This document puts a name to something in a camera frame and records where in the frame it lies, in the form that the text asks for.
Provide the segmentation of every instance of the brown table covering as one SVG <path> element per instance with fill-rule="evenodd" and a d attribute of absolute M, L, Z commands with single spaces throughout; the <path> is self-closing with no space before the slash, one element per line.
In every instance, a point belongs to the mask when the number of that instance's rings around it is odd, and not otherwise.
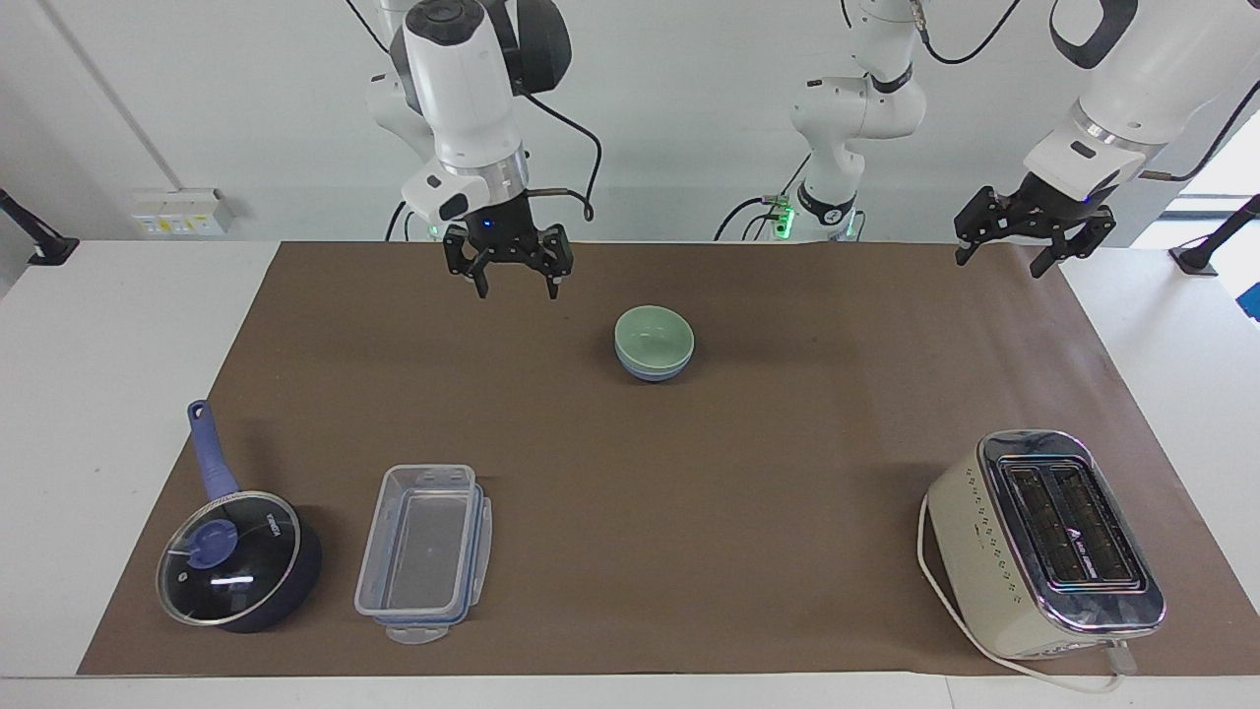
<path fill-rule="evenodd" d="M 163 613 L 159 555 L 204 502 L 185 447 L 79 674 L 1003 674 L 925 583 L 915 521 L 932 480 L 1009 428 L 1075 433 L 1114 487 L 1169 603 L 1131 644 L 1143 672 L 1260 674 L 1260 620 L 1066 281 L 1029 278 L 1031 256 L 580 244 L 548 301 L 509 266 L 479 300 L 437 244 L 285 243 L 210 400 L 242 485 L 319 530 L 319 586 L 253 636 Z M 644 302 L 696 330 L 668 384 L 614 356 L 614 321 Z M 418 647 L 352 602 L 397 463 L 470 465 L 494 500 L 480 606 Z M 1101 652 L 1037 667 L 1106 671 Z"/>

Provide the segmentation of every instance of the cream toaster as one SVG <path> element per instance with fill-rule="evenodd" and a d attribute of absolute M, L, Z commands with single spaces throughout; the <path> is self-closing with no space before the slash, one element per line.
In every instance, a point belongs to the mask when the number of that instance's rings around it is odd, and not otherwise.
<path fill-rule="evenodd" d="M 999 432 L 927 492 L 963 621 L 988 651 L 1036 660 L 1155 632 L 1159 592 L 1089 451 Z"/>

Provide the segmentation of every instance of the bowl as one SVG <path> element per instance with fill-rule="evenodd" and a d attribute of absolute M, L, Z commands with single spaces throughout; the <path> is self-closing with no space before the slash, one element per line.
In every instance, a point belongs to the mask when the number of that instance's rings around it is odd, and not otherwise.
<path fill-rule="evenodd" d="M 617 360 L 643 382 L 665 382 L 687 368 L 696 334 L 682 315 L 660 305 L 639 305 L 617 317 Z"/>

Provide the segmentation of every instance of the wall socket panel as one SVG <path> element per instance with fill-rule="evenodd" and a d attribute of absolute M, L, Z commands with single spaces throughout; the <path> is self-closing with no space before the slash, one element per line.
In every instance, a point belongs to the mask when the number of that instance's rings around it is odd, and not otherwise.
<path fill-rule="evenodd" d="M 145 235 L 226 235 L 232 212 L 217 189 L 134 191 L 131 219 Z"/>

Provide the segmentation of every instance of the blue handle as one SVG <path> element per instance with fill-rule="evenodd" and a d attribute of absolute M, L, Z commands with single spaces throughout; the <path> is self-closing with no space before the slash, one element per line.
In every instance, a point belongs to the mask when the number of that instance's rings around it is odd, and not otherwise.
<path fill-rule="evenodd" d="M 214 428 L 214 414 L 210 404 L 204 400 L 188 406 L 188 423 L 193 427 L 193 451 L 197 453 L 197 466 L 202 468 L 202 485 L 205 496 L 212 501 L 241 492 L 241 485 L 232 477 L 232 471 L 223 461 L 219 448 L 219 432 Z"/>

